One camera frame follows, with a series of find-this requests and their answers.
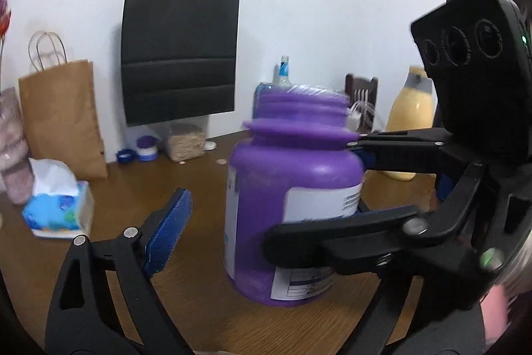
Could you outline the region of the blue jar lid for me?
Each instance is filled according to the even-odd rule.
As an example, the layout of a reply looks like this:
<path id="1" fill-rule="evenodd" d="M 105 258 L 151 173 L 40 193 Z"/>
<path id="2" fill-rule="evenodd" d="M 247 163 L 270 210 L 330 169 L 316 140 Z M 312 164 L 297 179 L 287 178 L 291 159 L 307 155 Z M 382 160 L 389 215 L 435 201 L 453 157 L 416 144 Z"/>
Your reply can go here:
<path id="1" fill-rule="evenodd" d="M 118 164 L 128 164 L 137 158 L 137 154 L 133 149 L 120 149 L 115 153 L 116 162 Z"/>

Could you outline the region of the yellow glass cup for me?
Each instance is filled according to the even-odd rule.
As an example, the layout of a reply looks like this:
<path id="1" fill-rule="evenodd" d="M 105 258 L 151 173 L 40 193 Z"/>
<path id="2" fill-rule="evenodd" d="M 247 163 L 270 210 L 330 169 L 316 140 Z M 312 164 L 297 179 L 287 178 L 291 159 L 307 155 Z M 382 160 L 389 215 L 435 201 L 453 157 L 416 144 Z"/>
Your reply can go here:
<path id="1" fill-rule="evenodd" d="M 410 66 L 405 84 L 391 107 L 386 132 L 430 128 L 434 113 L 432 81 L 423 68 Z"/>

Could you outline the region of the small blue white jar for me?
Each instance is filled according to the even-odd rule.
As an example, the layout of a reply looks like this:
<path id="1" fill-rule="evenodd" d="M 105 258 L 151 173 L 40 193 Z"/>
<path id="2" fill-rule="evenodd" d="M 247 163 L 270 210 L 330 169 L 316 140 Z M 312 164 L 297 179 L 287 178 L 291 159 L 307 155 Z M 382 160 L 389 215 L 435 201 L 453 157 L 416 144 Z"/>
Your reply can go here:
<path id="1" fill-rule="evenodd" d="M 151 135 L 144 135 L 136 140 L 136 153 L 139 161 L 153 161 L 159 155 L 159 140 Z"/>

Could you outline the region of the pink textured vase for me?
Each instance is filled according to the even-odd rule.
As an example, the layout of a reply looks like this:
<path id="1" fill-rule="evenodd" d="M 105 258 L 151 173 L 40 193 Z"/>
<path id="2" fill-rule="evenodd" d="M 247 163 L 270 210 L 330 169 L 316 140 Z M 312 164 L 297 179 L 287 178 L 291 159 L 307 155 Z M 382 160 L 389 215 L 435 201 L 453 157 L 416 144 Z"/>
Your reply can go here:
<path id="1" fill-rule="evenodd" d="M 33 170 L 15 88 L 1 93 L 1 180 L 15 205 L 24 205 L 32 197 Z"/>

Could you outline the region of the white round lid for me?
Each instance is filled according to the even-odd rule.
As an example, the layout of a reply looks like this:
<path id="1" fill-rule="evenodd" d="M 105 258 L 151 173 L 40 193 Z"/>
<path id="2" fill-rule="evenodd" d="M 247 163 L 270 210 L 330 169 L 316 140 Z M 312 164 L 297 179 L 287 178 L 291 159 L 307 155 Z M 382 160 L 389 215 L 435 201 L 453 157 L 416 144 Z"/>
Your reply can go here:
<path id="1" fill-rule="evenodd" d="M 215 142 L 208 140 L 205 143 L 205 147 L 204 147 L 205 150 L 210 151 L 210 150 L 214 150 L 215 148 L 216 148 L 216 143 Z"/>

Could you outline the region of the blue drink can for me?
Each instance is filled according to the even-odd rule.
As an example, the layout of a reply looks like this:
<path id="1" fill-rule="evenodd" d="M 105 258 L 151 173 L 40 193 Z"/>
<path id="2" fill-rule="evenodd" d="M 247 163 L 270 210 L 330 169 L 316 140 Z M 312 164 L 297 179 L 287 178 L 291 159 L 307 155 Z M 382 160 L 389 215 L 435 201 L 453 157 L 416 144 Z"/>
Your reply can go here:
<path id="1" fill-rule="evenodd" d="M 259 103 L 261 95 L 267 92 L 270 92 L 274 88 L 273 83 L 261 82 L 254 90 L 253 100 L 252 100 L 252 118 L 256 119 L 259 112 Z"/>

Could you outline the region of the purple plastic jar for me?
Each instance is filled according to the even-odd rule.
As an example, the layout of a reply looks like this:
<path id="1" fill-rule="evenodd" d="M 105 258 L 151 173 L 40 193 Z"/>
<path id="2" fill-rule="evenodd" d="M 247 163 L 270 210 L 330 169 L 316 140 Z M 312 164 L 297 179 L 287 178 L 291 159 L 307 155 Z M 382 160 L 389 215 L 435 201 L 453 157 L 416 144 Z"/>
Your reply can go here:
<path id="1" fill-rule="evenodd" d="M 277 224 L 356 213 L 364 168 L 346 149 L 348 97 L 305 85 L 261 95 L 251 136 L 229 159 L 224 210 L 224 267 L 234 288 L 269 306 L 305 304 L 332 284 L 329 267 L 283 268 L 262 255 L 264 234 Z"/>

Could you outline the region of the dried pink flowers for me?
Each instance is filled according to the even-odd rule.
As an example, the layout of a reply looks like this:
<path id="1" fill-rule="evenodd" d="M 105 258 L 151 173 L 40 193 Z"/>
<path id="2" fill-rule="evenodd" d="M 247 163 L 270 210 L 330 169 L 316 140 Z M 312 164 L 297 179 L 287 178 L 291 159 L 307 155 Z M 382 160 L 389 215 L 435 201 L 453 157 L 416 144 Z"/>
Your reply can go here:
<path id="1" fill-rule="evenodd" d="M 4 43 L 5 35 L 11 23 L 11 10 L 7 0 L 0 0 L 0 40 Z"/>

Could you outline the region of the brown paper bag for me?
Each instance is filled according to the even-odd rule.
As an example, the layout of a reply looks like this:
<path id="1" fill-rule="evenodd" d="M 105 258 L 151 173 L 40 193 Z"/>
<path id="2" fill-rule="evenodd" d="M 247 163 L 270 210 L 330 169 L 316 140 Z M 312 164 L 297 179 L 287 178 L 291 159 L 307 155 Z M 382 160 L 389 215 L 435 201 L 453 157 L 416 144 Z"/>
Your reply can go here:
<path id="1" fill-rule="evenodd" d="M 18 86 L 32 157 L 63 162 L 81 180 L 106 178 L 93 62 L 69 60 L 55 32 L 35 32 L 27 49 L 34 72 Z"/>

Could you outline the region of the clear bottle blue cap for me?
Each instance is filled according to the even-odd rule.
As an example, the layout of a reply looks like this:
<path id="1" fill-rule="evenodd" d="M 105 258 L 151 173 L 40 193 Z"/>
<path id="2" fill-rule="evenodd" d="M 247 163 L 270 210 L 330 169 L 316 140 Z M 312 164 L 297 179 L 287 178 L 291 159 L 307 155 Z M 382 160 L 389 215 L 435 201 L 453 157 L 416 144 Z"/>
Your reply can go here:
<path id="1" fill-rule="evenodd" d="M 290 88 L 290 57 L 282 56 L 275 66 L 273 84 L 275 88 Z"/>

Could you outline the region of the blue tissue box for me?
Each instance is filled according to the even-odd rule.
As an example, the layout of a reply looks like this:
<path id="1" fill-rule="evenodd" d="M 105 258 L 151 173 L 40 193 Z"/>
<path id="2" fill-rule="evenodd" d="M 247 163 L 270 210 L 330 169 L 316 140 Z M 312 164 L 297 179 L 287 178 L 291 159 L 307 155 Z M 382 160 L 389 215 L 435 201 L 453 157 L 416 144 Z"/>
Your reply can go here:
<path id="1" fill-rule="evenodd" d="M 54 159 L 30 159 L 33 195 L 24 206 L 23 218 L 34 236 L 72 240 L 89 236 L 95 201 L 85 180 Z"/>

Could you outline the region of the clear jar with grains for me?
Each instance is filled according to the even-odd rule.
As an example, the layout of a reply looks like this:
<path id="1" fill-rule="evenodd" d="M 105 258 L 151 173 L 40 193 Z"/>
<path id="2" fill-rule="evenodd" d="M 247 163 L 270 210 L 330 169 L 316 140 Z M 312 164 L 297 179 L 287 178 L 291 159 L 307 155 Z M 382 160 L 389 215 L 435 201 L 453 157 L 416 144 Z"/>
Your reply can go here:
<path id="1" fill-rule="evenodd" d="M 205 153 L 205 134 L 193 124 L 175 123 L 170 127 L 165 149 L 173 162 L 201 157 Z"/>

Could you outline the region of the black paper bag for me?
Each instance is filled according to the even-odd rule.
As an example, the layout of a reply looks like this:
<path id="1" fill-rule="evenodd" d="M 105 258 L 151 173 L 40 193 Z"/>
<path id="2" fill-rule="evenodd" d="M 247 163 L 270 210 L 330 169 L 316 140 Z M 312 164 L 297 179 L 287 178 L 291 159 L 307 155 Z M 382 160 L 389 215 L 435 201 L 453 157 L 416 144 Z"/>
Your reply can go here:
<path id="1" fill-rule="evenodd" d="M 240 0 L 124 0 L 127 125 L 232 112 Z"/>

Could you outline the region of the dark wooden chair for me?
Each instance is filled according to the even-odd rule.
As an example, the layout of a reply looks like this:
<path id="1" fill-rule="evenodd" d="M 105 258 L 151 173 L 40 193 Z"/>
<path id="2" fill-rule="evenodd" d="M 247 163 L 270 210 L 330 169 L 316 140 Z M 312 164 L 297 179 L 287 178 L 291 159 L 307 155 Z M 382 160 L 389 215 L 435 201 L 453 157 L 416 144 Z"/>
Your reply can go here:
<path id="1" fill-rule="evenodd" d="M 375 118 L 375 106 L 379 80 L 365 79 L 347 74 L 344 80 L 344 91 L 350 100 L 350 106 L 361 116 L 359 130 L 370 132 Z"/>

